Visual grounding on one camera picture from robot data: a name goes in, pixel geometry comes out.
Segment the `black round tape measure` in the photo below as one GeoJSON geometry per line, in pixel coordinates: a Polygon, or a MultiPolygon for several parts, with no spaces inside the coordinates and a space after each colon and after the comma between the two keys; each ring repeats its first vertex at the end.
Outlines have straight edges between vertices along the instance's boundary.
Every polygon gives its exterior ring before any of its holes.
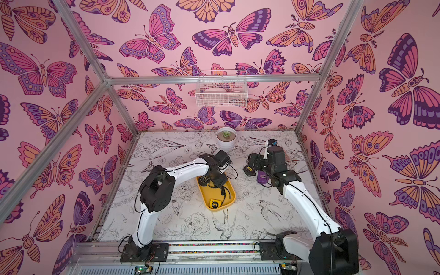
{"type": "Polygon", "coordinates": [[[207,186],[210,183],[210,177],[207,175],[200,176],[198,178],[198,183],[200,186],[207,186]]]}

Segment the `purple tape measure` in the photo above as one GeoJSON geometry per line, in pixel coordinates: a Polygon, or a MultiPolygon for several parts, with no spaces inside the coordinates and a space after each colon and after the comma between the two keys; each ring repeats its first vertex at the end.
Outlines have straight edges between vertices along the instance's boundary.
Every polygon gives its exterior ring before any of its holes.
{"type": "Polygon", "coordinates": [[[263,171],[258,171],[257,173],[257,182],[259,184],[267,184],[268,183],[268,176],[263,171]]]}

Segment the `yellow storage tray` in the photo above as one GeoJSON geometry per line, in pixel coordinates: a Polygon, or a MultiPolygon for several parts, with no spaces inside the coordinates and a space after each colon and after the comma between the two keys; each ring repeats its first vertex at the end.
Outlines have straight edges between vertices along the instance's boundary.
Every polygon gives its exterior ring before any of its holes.
{"type": "Polygon", "coordinates": [[[211,199],[217,199],[222,202],[222,206],[218,209],[208,208],[212,212],[223,210],[231,206],[236,201],[236,192],[229,179],[226,184],[221,188],[215,188],[212,182],[210,182],[207,186],[200,186],[198,183],[198,188],[202,196],[202,200],[207,208],[211,199]]]}

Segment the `small yellow tape measure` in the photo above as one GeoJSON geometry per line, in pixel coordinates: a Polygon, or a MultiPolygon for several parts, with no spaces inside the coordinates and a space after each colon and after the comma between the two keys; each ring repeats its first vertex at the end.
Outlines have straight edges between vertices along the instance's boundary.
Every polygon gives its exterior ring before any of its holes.
{"type": "Polygon", "coordinates": [[[217,199],[211,199],[208,204],[209,209],[218,209],[222,206],[222,202],[217,199]]]}

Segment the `black yellow tape measure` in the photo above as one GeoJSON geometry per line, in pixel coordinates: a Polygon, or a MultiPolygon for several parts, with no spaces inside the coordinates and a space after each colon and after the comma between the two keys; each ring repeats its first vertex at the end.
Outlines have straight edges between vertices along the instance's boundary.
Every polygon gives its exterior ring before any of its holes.
{"type": "Polygon", "coordinates": [[[244,166],[243,171],[247,176],[256,176],[254,168],[249,165],[244,166]]]}

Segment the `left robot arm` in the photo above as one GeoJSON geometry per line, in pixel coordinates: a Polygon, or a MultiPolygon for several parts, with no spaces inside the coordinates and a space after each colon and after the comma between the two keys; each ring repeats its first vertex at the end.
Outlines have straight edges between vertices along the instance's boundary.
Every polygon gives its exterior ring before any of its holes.
{"type": "Polygon", "coordinates": [[[159,213],[170,203],[176,185],[196,179],[202,187],[221,190],[221,196],[223,196],[221,202],[230,198],[231,191],[225,187],[229,179],[225,170],[230,164],[228,154],[220,150],[215,155],[202,154],[195,160],[180,166],[168,168],[155,166],[138,191],[140,216],[137,229],[132,234],[135,246],[141,249],[152,243],[159,213]]]}

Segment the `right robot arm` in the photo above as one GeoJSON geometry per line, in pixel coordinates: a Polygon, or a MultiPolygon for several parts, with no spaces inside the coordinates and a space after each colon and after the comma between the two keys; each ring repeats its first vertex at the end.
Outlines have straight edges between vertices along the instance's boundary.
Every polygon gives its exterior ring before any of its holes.
{"type": "Polygon", "coordinates": [[[302,241],[294,233],[281,238],[282,248],[309,263],[315,275],[356,275],[359,267],[359,245],[351,229],[343,229],[311,197],[297,172],[290,170],[285,152],[277,140],[266,141],[259,153],[251,153],[243,168],[247,176],[266,173],[269,185],[296,209],[313,238],[302,241]]]}

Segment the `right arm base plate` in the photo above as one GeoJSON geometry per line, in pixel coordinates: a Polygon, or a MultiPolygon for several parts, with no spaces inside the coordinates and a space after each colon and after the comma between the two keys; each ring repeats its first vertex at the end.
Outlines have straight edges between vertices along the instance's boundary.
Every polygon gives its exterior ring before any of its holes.
{"type": "Polygon", "coordinates": [[[284,231],[275,234],[272,241],[259,241],[261,260],[304,260],[309,262],[309,251],[312,241],[303,238],[296,231],[284,231]]]}

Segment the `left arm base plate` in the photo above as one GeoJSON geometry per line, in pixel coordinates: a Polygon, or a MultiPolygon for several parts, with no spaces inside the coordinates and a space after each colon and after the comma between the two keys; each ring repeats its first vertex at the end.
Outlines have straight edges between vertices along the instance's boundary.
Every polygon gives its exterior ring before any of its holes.
{"type": "Polygon", "coordinates": [[[168,249],[167,243],[152,243],[141,248],[129,243],[124,246],[120,262],[166,262],[168,249]]]}

